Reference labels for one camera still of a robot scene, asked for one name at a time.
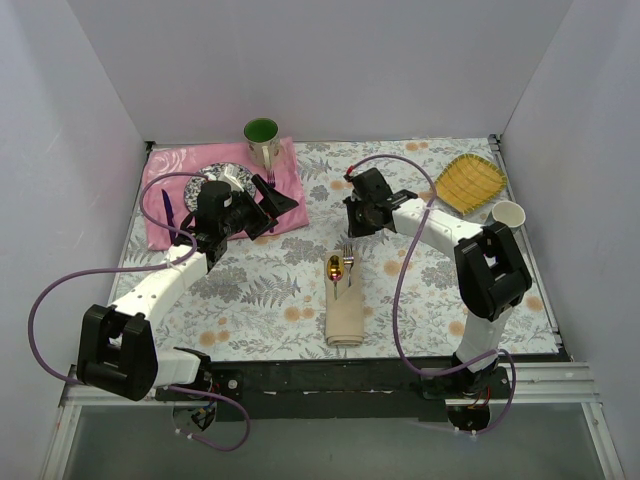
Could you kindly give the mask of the silver fork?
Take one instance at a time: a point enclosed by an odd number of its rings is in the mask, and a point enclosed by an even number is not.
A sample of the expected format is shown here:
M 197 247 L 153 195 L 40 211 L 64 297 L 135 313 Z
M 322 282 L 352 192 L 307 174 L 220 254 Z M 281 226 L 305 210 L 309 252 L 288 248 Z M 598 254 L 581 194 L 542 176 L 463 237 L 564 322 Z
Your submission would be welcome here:
M 346 279 L 347 279 L 347 286 L 351 287 L 352 286 L 351 272 L 355 263 L 355 257 L 354 257 L 353 245 L 350 242 L 345 243 L 343 245 L 342 254 L 343 254 L 343 263 L 344 263 L 344 269 L 345 269 Z

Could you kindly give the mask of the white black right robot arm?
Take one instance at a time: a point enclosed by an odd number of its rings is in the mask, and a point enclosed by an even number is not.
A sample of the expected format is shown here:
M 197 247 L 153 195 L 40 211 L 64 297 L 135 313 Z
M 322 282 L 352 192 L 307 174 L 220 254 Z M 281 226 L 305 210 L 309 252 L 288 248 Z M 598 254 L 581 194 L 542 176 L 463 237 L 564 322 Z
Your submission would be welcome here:
M 421 242 L 451 259 L 460 297 L 467 308 L 461 343 L 451 367 L 421 370 L 442 379 L 443 387 L 475 397 L 496 369 L 498 347 L 507 320 L 532 286 L 532 277 L 511 229 L 501 223 L 480 225 L 434 209 L 408 190 L 394 193 L 380 171 L 346 174 L 352 194 L 344 200 L 348 236 L 359 238 L 387 229 Z

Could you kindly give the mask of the beige cloth napkin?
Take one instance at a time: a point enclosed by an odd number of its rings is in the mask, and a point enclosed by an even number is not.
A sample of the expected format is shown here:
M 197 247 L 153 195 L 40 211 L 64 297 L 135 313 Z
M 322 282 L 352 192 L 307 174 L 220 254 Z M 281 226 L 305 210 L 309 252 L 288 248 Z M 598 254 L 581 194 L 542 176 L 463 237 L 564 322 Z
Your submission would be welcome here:
M 334 287 L 328 276 L 328 262 L 332 256 L 343 257 L 341 250 L 327 251 L 324 258 L 325 282 L 325 340 L 333 346 L 359 346 L 364 341 L 364 296 L 362 292 L 359 254 L 353 252 L 354 265 L 345 272 Z

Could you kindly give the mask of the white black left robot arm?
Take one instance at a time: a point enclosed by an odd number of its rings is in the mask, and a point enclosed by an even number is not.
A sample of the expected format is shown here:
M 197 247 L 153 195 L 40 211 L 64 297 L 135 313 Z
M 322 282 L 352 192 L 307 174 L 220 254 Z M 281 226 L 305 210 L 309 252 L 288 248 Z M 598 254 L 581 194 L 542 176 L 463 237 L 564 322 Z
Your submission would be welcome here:
M 168 259 L 109 306 L 93 305 L 83 317 L 77 377 L 84 383 L 130 400 L 156 387 L 178 385 L 193 400 L 213 386 L 204 369 L 208 356 L 190 349 L 159 350 L 154 329 L 174 304 L 204 278 L 227 250 L 230 237 L 243 232 L 256 239 L 274 229 L 298 202 L 255 174 L 259 200 L 231 178 L 207 180 L 195 210 L 177 228 Z

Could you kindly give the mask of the iridescent spoon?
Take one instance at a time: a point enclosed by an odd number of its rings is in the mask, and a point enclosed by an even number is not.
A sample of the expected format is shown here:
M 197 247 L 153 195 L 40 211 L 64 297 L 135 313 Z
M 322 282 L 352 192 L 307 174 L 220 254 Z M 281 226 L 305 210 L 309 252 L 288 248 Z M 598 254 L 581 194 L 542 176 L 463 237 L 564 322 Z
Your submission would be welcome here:
M 343 258 L 337 254 L 331 255 L 326 262 L 327 278 L 333 285 L 334 299 L 338 298 L 338 286 L 344 275 Z

